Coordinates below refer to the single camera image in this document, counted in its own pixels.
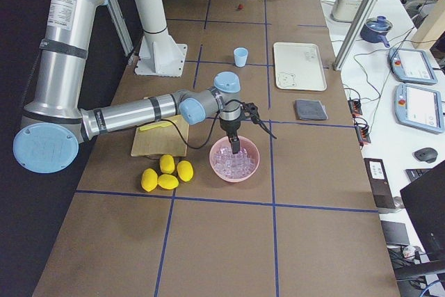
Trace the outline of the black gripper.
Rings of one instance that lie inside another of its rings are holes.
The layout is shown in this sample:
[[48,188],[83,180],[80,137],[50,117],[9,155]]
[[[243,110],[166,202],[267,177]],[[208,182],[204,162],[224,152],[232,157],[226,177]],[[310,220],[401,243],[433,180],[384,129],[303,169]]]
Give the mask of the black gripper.
[[232,148],[232,154],[240,151],[240,142],[237,131],[241,126],[241,110],[222,111],[219,115],[220,127],[226,133]]

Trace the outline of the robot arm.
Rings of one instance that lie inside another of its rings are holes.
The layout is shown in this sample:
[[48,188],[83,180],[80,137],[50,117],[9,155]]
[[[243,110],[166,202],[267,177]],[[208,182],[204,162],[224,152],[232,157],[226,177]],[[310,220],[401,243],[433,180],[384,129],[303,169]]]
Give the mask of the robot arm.
[[180,115],[188,124],[217,115],[232,146],[240,150],[241,90],[238,76],[218,74],[212,87],[149,97],[117,106],[85,111],[78,107],[83,72],[96,9],[106,6],[124,52],[133,43],[118,0],[51,0],[45,37],[40,43],[40,66],[33,101],[24,107],[13,154],[23,168],[53,173],[68,167],[79,145],[100,134],[164,121]]

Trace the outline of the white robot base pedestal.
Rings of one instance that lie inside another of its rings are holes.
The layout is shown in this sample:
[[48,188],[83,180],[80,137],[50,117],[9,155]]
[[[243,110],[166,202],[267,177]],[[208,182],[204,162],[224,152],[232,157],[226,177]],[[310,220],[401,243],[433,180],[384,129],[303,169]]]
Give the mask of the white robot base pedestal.
[[135,0],[143,40],[135,73],[141,76],[180,77],[188,46],[178,44],[168,31],[162,0]]

